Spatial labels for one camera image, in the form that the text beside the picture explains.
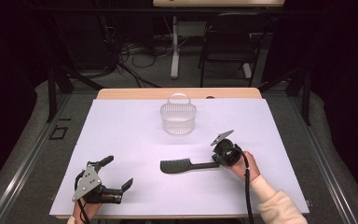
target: white table surface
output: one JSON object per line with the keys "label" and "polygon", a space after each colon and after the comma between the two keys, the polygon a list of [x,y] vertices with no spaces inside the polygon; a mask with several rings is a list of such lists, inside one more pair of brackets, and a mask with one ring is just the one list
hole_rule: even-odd
{"label": "white table surface", "polygon": [[[301,188],[287,157],[275,122],[263,99],[194,99],[196,127],[174,136],[162,129],[160,107],[166,100],[94,100],[76,144],[50,214],[73,212],[76,176],[88,161],[115,159],[99,172],[107,188],[120,189],[130,178],[122,204],[105,204],[97,217],[244,217],[245,187],[225,168],[166,175],[159,162],[190,158],[213,161],[212,141],[234,130],[228,139],[254,154],[261,173],[276,189],[283,189],[302,213],[308,213]],[[258,213],[251,192],[252,207]]]}

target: person's hand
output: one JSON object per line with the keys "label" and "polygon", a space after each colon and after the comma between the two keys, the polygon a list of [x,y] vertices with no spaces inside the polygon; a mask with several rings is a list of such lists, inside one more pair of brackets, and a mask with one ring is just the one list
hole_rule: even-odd
{"label": "person's hand", "polygon": [[[246,159],[248,159],[249,162],[249,169],[250,169],[250,176],[249,176],[249,182],[252,182],[255,180],[258,176],[260,176],[260,171],[258,170],[257,164],[255,163],[254,156],[248,152],[244,151],[244,154],[246,156]],[[234,174],[241,180],[245,180],[245,172],[246,172],[246,165],[245,160],[243,159],[243,156],[240,157],[240,159],[232,166],[227,167],[229,170],[234,172]]]}
{"label": "person's hand", "polygon": [[[84,200],[83,198],[80,199],[81,203],[84,204]],[[86,203],[86,205],[84,205],[84,210],[86,211],[86,215],[89,218],[89,221],[91,221],[95,215],[97,215],[98,211],[100,210],[102,204],[101,203]],[[74,208],[74,213],[72,214],[72,216],[76,219],[76,224],[83,224],[83,221],[81,218],[83,218],[83,220],[85,220],[83,214],[81,215],[80,218],[80,207],[79,204],[77,202],[75,202],[75,208]]]}

